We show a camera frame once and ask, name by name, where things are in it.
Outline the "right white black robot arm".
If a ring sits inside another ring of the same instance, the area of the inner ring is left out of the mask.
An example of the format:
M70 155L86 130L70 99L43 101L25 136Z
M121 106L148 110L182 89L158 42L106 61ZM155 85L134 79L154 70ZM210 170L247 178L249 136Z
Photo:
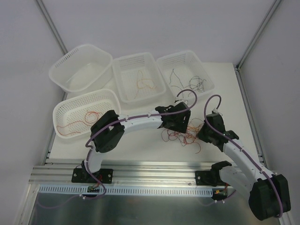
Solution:
M210 179L213 185L227 183L248 201L254 216L259 220L280 217L291 210L289 186L286 177L275 174L254 160L239 137L227 131L219 113L205 116L204 125L197 134L205 143L217 146L240 169L238 172L231 163L215 163Z

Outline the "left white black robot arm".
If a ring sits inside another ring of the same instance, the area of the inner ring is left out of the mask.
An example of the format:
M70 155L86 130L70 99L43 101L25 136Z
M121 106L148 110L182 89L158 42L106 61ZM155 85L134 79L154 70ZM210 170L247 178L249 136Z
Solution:
M190 107L184 102L157 106L147 114L134 116L122 117L114 110L107 111L90 129L90 138L85 144L89 152L82 161L81 183L101 181L99 173L103 155L112 151L123 135L144 129L160 128L185 133L190 115Z

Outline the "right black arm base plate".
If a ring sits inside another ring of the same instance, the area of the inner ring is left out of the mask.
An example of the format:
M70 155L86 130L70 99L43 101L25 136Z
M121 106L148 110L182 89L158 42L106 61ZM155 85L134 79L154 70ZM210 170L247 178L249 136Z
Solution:
M195 171L195 182L197 186L225 186L219 173L214 171Z

